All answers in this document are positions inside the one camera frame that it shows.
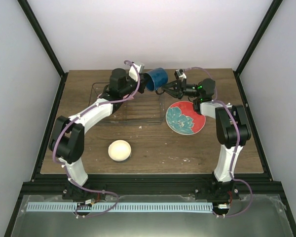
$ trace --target floral plate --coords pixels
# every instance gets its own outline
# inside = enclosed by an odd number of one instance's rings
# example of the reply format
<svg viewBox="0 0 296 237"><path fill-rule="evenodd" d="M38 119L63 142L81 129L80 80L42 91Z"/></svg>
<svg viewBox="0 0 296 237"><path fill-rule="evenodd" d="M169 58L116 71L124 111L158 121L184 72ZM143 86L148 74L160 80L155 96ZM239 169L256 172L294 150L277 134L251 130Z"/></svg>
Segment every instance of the floral plate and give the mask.
<svg viewBox="0 0 296 237"><path fill-rule="evenodd" d="M204 127L206 118L193 110L192 102L179 101L168 108L166 121L178 134L193 135Z"/></svg>

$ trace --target wooden tabletop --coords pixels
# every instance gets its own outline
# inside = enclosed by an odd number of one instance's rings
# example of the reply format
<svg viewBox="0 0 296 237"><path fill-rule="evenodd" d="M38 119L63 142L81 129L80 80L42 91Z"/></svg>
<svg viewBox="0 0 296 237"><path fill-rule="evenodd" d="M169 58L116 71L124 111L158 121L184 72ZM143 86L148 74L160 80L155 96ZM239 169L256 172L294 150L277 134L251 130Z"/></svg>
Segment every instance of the wooden tabletop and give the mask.
<svg viewBox="0 0 296 237"><path fill-rule="evenodd" d="M232 69L209 69L216 81L218 99L233 105L242 104ZM173 81L174 70L167 70ZM90 100L93 83L109 82L110 70L70 71L57 117L71 116L85 109ZM198 83L207 78L200 70L186 73L188 83ZM165 95L165 110L177 99ZM87 173L211 173L218 162L220 144L216 137L215 120L206 118L203 129L194 135L184 136L173 132L166 121L150 125L95 125L85 135L82 161ZM108 147L115 140L126 140L132 148L131 157L125 162L113 161ZM236 173L262 173L262 165L253 138L239 155ZM64 173L52 161L47 150L41 168L42 174Z"/></svg>

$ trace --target black metal frame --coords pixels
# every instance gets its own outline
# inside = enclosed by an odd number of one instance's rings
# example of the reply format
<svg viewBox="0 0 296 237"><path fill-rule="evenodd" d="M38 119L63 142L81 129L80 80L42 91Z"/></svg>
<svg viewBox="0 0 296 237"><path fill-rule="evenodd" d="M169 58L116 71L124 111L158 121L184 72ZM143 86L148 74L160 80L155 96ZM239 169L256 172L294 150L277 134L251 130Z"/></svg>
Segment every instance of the black metal frame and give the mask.
<svg viewBox="0 0 296 237"><path fill-rule="evenodd" d="M38 20L36 19L33 11L27 0L18 0L22 7L25 15L27 16L30 24L36 32L40 42L45 48L50 60L55 66L55 69L60 75L60 83L57 90L56 98L48 119L48 124L44 133L43 141L39 150L35 168L32 174L32 182L25 182L22 186L19 198L16 202L13 214L11 216L8 228L5 236L10 236L13 231L13 226L21 205L21 201L24 195L62 195L67 182L65 174L41 174L41 166L44 159L45 152L53 124L58 111L58 106L62 97L63 90L65 88L65 82L68 73L64 73L55 53L52 50L42 28L40 27ZM244 93L240 75L248 63L252 53L258 45L261 37L263 36L267 26L275 15L279 8L282 0L273 0L269 10L263 18L256 34L254 35L246 53L244 54L238 68L234 71L235 79L238 85L238 89L245 105L245 110L248 116L248 120L252 129L252 135L255 140L258 154L263 167L263 173L260 174L236 174L236 178L247 181L255 194L278 194L286 206L286 215L290 222L294 236L296 236L296 224L294 217L291 213L289 204L287 202L281 182L275 182L272 180L272 175L259 139L257 128L255 126L250 106L248 104L246 95ZM211 174L143 174L143 175L98 175L90 174L88 182L96 185L106 187L106 190L116 192L119 195L153 195L153 194L164 194L164 195L189 195L194 194L197 199L207 199L208 201L218 202L221 201L219 198L209 198L202 192L196 192L195 190L201 190L204 187L208 187L208 183L211 182ZM241 183L234 184L238 189L238 194L248 194L247 187Z"/></svg>

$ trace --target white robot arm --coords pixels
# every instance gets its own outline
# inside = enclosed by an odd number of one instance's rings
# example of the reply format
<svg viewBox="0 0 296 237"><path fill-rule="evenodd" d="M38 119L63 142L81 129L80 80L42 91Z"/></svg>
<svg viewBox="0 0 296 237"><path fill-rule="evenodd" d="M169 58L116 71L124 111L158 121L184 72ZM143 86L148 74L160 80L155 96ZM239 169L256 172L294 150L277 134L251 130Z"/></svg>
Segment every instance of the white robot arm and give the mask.
<svg viewBox="0 0 296 237"><path fill-rule="evenodd" d="M143 64L134 64L137 71L141 73L144 69ZM84 149L84 135L87 131L97 124L100 120L110 116L122 104L110 103L116 100L122 100L124 96L128 96L136 88L139 78L132 66L128 76L124 69L114 69L110 77L110 84L101 94L100 98L92 105L81 111L80 113L68 118L60 116L55 122L52 132L49 148L53 151L59 134L66 124L74 120L70 126L70 137L63 136L57 147L58 160L66 167L69 176L80 186L83 186L88 179L88 175L84 170L81 155ZM140 79L139 92L143 93L145 85L149 77Z"/></svg>
<svg viewBox="0 0 296 237"><path fill-rule="evenodd" d="M176 80L162 86L163 91L174 98L182 99L183 96L194 98L193 109L200 115L209 116L216 120L216 134L221 151L217 167L214 171L215 180L217 183L230 182L232 180L236 162L246 141L251 137L251 130L247 120L247 116L242 105L233 106L228 104L227 109L233 119L237 123L240 135L240 143L235 152L237 141L237 133L235 124L232 124L231 119L221 103L212 99L215 93L215 81L208 78L201 81L199 84L187 84L186 75L183 69L176 70Z"/></svg>
<svg viewBox="0 0 296 237"><path fill-rule="evenodd" d="M215 102L204 102L200 104L200 113L204 116L209 116L216 119L216 108L221 108L222 104ZM233 174L239 153L241 152L243 146L239 146L237 152L235 153L235 158L233 160L232 168L230 170L232 155L234 153L235 147L227 148L225 145L221 144L221 152L219 154L218 164L214 170L214 176L218 182L229 182L231 181L230 172Z"/></svg>

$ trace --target blue cup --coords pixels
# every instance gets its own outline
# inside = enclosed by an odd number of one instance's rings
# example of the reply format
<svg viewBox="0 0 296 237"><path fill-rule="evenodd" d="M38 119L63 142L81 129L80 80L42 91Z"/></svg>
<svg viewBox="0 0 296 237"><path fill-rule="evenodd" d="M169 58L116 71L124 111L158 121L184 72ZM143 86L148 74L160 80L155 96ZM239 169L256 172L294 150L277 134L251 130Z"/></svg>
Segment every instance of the blue cup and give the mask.
<svg viewBox="0 0 296 237"><path fill-rule="evenodd" d="M145 74L151 78L146 84L146 89L149 91L158 90L160 87L168 83L168 74L163 68L156 68Z"/></svg>

